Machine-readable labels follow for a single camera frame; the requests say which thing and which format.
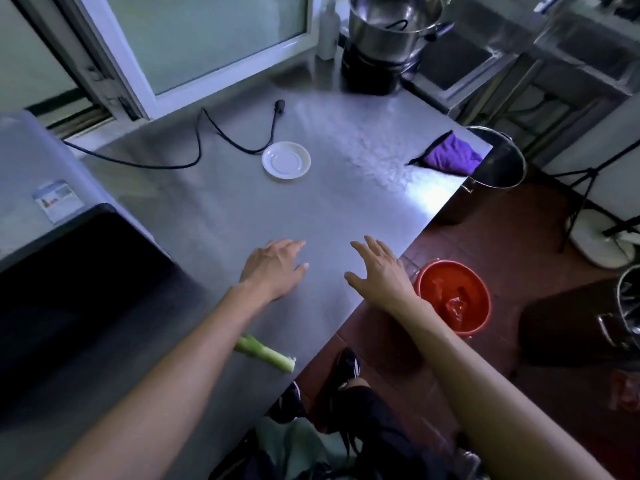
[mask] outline red bucket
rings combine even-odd
[[[484,281],[464,264],[436,260],[425,265],[413,285],[460,337],[483,329],[491,315],[491,295]]]

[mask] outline steel countertop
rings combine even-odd
[[[29,393],[0,422],[5,478],[41,476],[123,397],[237,282],[252,249],[270,239],[304,239],[304,280],[270,304],[248,332],[297,358],[293,374],[234,353],[209,407],[168,473],[206,478],[361,301],[343,278],[365,275],[349,242],[368,233],[400,255],[463,181],[404,164],[453,129],[480,154],[490,145],[402,89],[390,96],[348,93],[340,52],[262,81],[208,108],[236,142],[264,144],[277,99],[286,101],[276,141],[311,154],[304,177],[277,181],[260,156],[244,154],[202,122],[202,161],[179,171],[126,168],[86,158],[92,172],[155,236],[179,270],[115,323],[91,348]],[[160,120],[104,149],[148,164],[197,154],[193,118]]]

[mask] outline plastic bottle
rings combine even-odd
[[[335,12],[335,0],[326,3],[320,15],[320,37],[316,47],[316,55],[324,61],[335,57],[340,36],[340,15]]]

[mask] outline white plate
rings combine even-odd
[[[262,166],[274,177],[290,180],[308,172],[311,156],[297,143],[279,141],[262,153]]]

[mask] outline purple cloth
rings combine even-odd
[[[453,134],[453,131],[450,131],[437,138],[427,151],[419,158],[410,161],[409,164],[420,163],[421,166],[444,173],[468,177],[482,160],[482,156],[475,152],[466,141],[462,141]]]

